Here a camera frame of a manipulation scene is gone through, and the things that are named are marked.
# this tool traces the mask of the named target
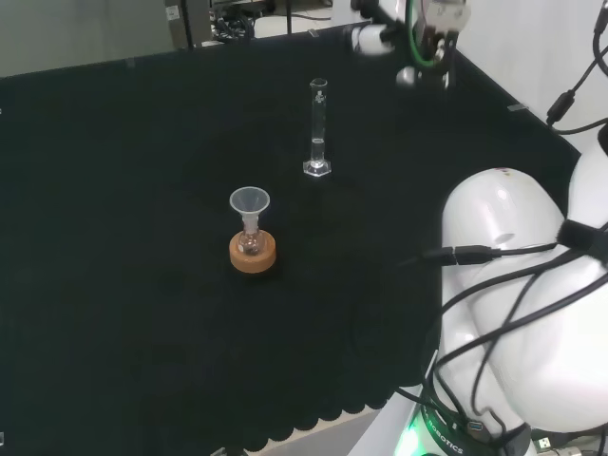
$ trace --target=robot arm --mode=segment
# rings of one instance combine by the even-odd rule
[[[465,0],[351,0],[351,7],[372,20],[369,25],[348,30],[353,50],[374,56],[403,45],[410,66],[399,72],[398,84],[434,88],[448,88],[452,84],[456,42],[470,16]],[[603,17],[604,27],[597,29],[605,29],[608,23],[608,0],[604,1],[602,11],[600,18]],[[605,130],[605,145],[583,154],[570,187],[569,219],[596,229],[608,222],[608,181],[605,179],[608,176],[608,127]],[[555,242],[562,223],[563,216],[556,204],[532,178],[515,170],[488,170],[463,182],[450,196],[444,211],[444,245],[481,244],[519,249],[548,244]],[[444,302],[485,280],[551,261],[567,250],[559,246],[553,252],[534,256],[445,268]],[[607,270],[606,263],[580,256],[535,278],[515,311],[512,311],[514,302],[519,300],[518,295],[529,277],[471,296],[444,316],[439,357],[449,356],[502,328],[511,312],[513,320],[525,318],[592,283],[599,283],[608,276]],[[470,399],[487,347],[467,351],[441,369],[446,388],[449,386],[451,391],[448,394],[436,381],[439,400],[453,410],[462,409],[469,424],[482,425],[494,438],[505,437],[501,439],[503,443],[523,436],[517,451],[512,446],[509,451],[515,452],[509,454],[537,453],[529,445],[529,427],[525,441],[522,429],[526,429],[526,424],[556,432],[603,425],[608,422],[608,368],[603,361],[608,348],[606,302],[608,285],[599,285],[575,305],[501,336],[494,352],[488,356],[488,365],[479,383],[477,408],[472,407]],[[466,439],[459,439],[471,429],[461,429],[461,435],[447,436],[455,427],[442,427],[442,421],[443,425],[449,423],[441,413],[437,415],[439,421],[430,423],[433,413],[422,407],[414,420],[426,428],[429,440],[432,437],[437,444],[433,454],[453,454],[454,451],[463,454]]]
[[[458,35],[470,17],[465,0],[351,0],[351,7],[372,20],[348,30],[354,51],[383,55],[405,45],[411,66],[398,84],[449,87]]]

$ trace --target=floor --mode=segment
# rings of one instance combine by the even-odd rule
[[[331,18],[331,8],[314,8],[298,10],[294,8],[294,14],[300,14],[310,17],[311,19],[303,19],[301,17],[292,17],[292,32],[299,33],[309,29],[326,29],[332,26],[332,21],[315,21],[312,18],[322,17]],[[277,36],[287,34],[287,18],[284,16],[274,15],[262,17],[256,20],[256,38],[265,38],[267,36]]]

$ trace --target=white funnel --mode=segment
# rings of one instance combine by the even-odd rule
[[[270,196],[257,187],[242,187],[230,196],[230,205],[243,217],[245,234],[257,233],[257,217],[270,204]]]

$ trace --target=table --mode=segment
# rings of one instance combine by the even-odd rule
[[[441,241],[467,176],[510,166],[565,207],[577,153],[465,58],[449,95],[341,30],[0,81],[0,430],[6,454],[260,449],[419,381]],[[302,173],[309,81],[333,172]],[[229,265],[228,197],[271,195],[272,273]],[[362,352],[352,353],[350,328]]]

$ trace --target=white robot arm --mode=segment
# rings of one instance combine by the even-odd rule
[[[470,15],[464,0],[351,0],[351,6],[373,19],[348,31],[354,50],[383,55],[406,44],[412,66],[397,75],[399,84],[453,84],[455,45]],[[606,23],[608,0],[596,35]],[[550,110],[549,125],[574,101],[574,93],[571,100],[564,95]],[[543,449],[532,445],[530,427],[576,432],[608,423],[606,177],[608,127],[600,132],[599,144],[579,159],[567,223],[538,183],[516,170],[484,171],[452,192],[444,210],[444,246],[521,250],[555,243],[563,227],[575,225],[578,231],[571,236],[579,249],[558,245],[532,255],[444,268],[443,302],[449,311],[442,317],[434,382],[425,387],[425,399],[437,407],[420,407],[411,425],[420,445],[408,456],[532,456]],[[526,268],[541,274],[517,273]],[[513,273],[519,278],[484,286]],[[455,296],[475,287],[481,290],[451,306]],[[513,331],[505,332],[509,326]],[[552,449],[546,454],[579,453]]]
[[[372,24],[347,29],[354,51],[384,55],[406,45],[411,66],[397,74],[404,86],[448,88],[458,34],[470,8],[465,0],[351,0]]]

